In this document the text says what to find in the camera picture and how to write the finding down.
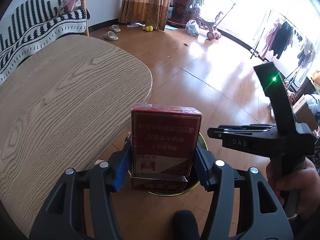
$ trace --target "plant pot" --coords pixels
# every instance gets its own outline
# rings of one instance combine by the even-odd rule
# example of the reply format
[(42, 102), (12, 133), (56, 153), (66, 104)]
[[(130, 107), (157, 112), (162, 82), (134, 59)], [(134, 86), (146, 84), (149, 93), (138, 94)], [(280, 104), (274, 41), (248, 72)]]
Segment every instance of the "plant pot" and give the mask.
[(185, 24), (185, 18), (190, 5), (190, 0), (173, 0), (171, 20), (180, 24)]
[(190, 21), (190, 20), (193, 20), (193, 11), (192, 10), (189, 10), (188, 13), (187, 13), (187, 16), (186, 16), (186, 22)]

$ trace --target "slipper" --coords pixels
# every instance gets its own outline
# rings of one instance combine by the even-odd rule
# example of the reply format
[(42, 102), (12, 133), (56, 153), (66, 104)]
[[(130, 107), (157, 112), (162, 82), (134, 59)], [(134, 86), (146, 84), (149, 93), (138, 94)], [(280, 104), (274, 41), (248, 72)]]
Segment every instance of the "slipper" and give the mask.
[(109, 30), (111, 30), (111, 31), (113, 31), (113, 32), (115, 32), (115, 33), (118, 33), (118, 32), (121, 31), (118, 25), (112, 25), (112, 26), (110, 26)]
[(109, 41), (116, 41), (118, 39), (118, 37), (112, 31), (106, 33), (104, 35), (104, 38)]

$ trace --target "clamp screw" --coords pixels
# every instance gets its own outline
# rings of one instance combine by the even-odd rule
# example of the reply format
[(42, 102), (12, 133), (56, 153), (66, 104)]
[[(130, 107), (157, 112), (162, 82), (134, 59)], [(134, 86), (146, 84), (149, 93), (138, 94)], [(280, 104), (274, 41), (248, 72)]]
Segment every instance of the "clamp screw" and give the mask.
[(73, 169), (72, 169), (72, 168), (66, 169), (65, 173), (66, 173), (67, 175), (70, 175), (70, 174), (73, 173)]
[(216, 160), (215, 164), (216, 164), (217, 166), (222, 167), (222, 166), (224, 166), (225, 163), (224, 163), (223, 160)]
[(256, 167), (251, 167), (250, 171), (254, 174), (257, 174), (259, 172), (259, 170)]
[(100, 166), (101, 168), (106, 168), (106, 167), (109, 166), (109, 163), (108, 163), (108, 162), (101, 162), (101, 163), (99, 164), (99, 166)]

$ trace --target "pillow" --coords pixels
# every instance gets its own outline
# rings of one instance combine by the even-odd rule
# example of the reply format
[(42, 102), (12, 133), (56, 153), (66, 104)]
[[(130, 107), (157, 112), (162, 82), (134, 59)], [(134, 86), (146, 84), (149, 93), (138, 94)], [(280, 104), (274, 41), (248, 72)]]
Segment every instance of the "pillow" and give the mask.
[(63, 0), (58, 9), (58, 15), (72, 12), (77, 0)]

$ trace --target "cardboard box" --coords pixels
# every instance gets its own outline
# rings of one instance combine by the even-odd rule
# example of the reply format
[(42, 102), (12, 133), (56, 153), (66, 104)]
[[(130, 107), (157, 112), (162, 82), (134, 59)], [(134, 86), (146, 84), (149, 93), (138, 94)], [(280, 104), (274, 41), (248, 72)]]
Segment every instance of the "cardboard box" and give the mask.
[(131, 109), (133, 172), (187, 177), (201, 117), (191, 107), (135, 104)]
[(296, 115), (298, 123), (306, 123), (311, 131), (318, 128), (318, 122), (316, 121), (313, 113), (308, 107), (308, 103), (304, 98), (304, 95), (294, 104), (292, 107), (293, 113)]
[(161, 193), (181, 193), (187, 184), (185, 176), (133, 173), (131, 175), (132, 189)]

